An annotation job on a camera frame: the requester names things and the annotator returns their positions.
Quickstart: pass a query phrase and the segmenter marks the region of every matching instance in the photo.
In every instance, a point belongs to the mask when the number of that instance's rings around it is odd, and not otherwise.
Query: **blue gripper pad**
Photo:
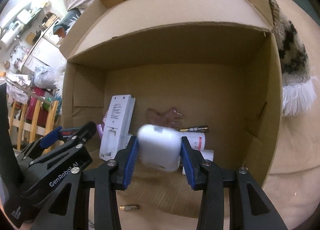
[[[191,189],[195,189],[196,188],[196,181],[195,181],[194,168],[192,166],[192,162],[189,157],[189,153],[187,151],[187,149],[188,149],[188,146],[186,146],[187,144],[189,144],[189,147],[191,149],[191,146],[190,146],[188,139],[187,139],[187,142],[182,139],[180,155],[182,158],[182,163],[183,163],[184,171],[186,173],[188,184],[191,186]]]
[[[56,141],[58,141],[58,132],[62,129],[61,126],[55,128],[53,131],[48,133],[46,136],[44,136],[40,140],[40,148],[41,149],[47,149],[49,148],[52,144],[54,144]]]
[[[131,136],[130,141],[133,140],[132,148],[128,155],[127,162],[124,166],[124,175],[123,175],[123,187],[127,189],[131,183],[131,178],[134,170],[134,165],[138,156],[138,140],[136,137]]]

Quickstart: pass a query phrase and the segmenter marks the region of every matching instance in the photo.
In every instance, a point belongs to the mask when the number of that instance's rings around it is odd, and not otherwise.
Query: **metal screw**
[[[204,166],[210,166],[211,163],[212,163],[212,161],[210,161],[210,160],[204,160],[204,161],[202,161],[202,164],[203,164]]]
[[[246,167],[246,166],[244,166],[244,167],[240,167],[240,168],[238,169],[238,171],[239,171],[241,174],[246,174],[246,173],[248,172],[248,170],[247,170],[247,167]]]
[[[74,168],[71,169],[71,173],[72,173],[72,174],[78,174],[79,171],[80,171],[80,168],[79,168],[79,167],[74,167]]]
[[[112,167],[112,166],[116,166],[117,165],[117,161],[116,160],[108,160],[107,161],[107,165]]]

